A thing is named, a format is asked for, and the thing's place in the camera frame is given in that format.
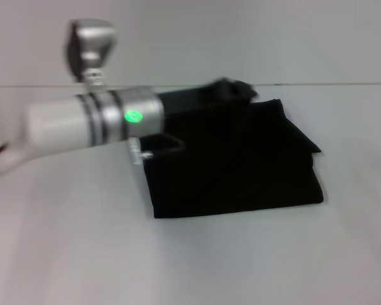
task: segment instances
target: black fabric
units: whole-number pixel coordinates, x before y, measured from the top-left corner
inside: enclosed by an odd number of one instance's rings
[[[155,218],[192,217],[320,203],[320,149],[284,115],[280,100],[170,118],[186,149],[145,161]],[[164,141],[141,140],[142,150]]]

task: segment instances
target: white wall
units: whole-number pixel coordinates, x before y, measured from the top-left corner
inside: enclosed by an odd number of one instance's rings
[[[79,91],[76,17],[115,23],[113,85],[381,83],[381,0],[0,0],[7,118]],[[381,85],[256,88],[323,150],[324,204],[154,220],[122,144],[35,160],[0,178],[0,305],[381,305]]]

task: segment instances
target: black cloth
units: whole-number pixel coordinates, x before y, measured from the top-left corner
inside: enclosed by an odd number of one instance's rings
[[[312,153],[320,149],[280,100],[227,106],[166,121],[186,149],[144,162],[155,218],[192,217],[323,202]],[[142,150],[161,148],[157,138]]]

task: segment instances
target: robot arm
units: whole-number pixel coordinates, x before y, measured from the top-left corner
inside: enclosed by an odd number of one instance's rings
[[[0,175],[34,158],[163,133],[164,121],[184,112],[250,103],[250,85],[221,79],[208,86],[156,94],[141,86],[108,90],[101,71],[114,45],[115,31],[101,20],[72,22],[69,67],[87,93],[25,110],[18,137],[0,136]],[[144,154],[152,158],[153,152]]]

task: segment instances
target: green led light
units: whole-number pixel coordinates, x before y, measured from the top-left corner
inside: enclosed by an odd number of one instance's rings
[[[142,121],[142,114],[137,110],[129,110],[124,115],[124,118],[131,123],[139,123]]]

